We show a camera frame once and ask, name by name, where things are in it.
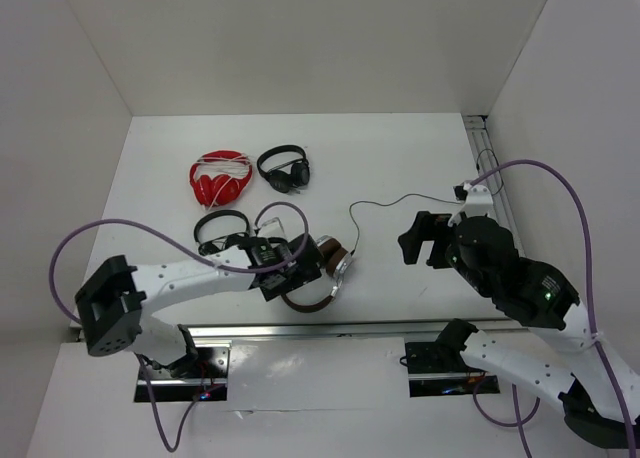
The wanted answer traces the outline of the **brown silver headphones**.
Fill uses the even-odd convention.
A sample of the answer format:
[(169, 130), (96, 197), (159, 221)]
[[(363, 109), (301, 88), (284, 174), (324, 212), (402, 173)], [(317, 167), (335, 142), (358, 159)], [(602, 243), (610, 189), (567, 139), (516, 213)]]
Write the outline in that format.
[(336, 298), (342, 287), (347, 270), (354, 261), (355, 250), (348, 251), (334, 237), (321, 236), (316, 240), (316, 247), (322, 254), (322, 263), (326, 274), (334, 280), (334, 286), (329, 295), (313, 304), (299, 304), (292, 301), (286, 294), (281, 296), (282, 301), (290, 309), (304, 314), (317, 313), (328, 307)]

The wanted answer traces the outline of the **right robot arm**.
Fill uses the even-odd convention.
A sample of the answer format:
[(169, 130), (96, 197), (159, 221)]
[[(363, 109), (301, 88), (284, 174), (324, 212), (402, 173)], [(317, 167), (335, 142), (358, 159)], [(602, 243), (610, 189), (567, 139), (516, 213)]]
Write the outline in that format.
[(509, 349), (475, 325), (454, 319), (440, 332), (436, 357), (448, 370), (501, 375), (546, 401), (577, 436), (603, 449), (639, 449), (639, 376), (604, 339), (592, 334), (588, 309), (555, 267), (522, 257), (511, 232), (487, 216), (451, 224), (420, 212), (398, 238), (403, 260), (455, 270), (496, 309), (542, 339), (564, 362), (555, 367)]

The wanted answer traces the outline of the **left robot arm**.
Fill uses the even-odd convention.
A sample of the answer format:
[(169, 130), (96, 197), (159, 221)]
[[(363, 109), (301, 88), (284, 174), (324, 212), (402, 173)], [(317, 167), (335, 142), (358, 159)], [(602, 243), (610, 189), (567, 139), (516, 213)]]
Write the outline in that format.
[(92, 357), (122, 351), (154, 369), (184, 377), (199, 353), (187, 326), (169, 324), (157, 312), (201, 297), (261, 291), (270, 301), (322, 276), (317, 244), (298, 236), (234, 238), (228, 248), (196, 260), (133, 266), (123, 255), (108, 258), (75, 296), (87, 351)]

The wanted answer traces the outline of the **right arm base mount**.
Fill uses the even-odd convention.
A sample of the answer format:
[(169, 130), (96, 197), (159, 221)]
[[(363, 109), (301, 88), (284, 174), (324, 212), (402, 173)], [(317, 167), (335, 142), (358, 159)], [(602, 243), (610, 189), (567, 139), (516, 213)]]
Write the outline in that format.
[(399, 364), (406, 368), (411, 397), (499, 394), (495, 375), (466, 365), (438, 342), (407, 342)]

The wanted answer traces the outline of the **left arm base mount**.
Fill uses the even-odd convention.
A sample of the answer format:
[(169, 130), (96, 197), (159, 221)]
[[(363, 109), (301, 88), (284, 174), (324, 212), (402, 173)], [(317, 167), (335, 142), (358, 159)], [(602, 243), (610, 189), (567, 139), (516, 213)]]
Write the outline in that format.
[(224, 402), (228, 396), (229, 345), (199, 347), (197, 360), (173, 376), (168, 369), (144, 358), (134, 392), (135, 403), (149, 403), (150, 382), (157, 403)]

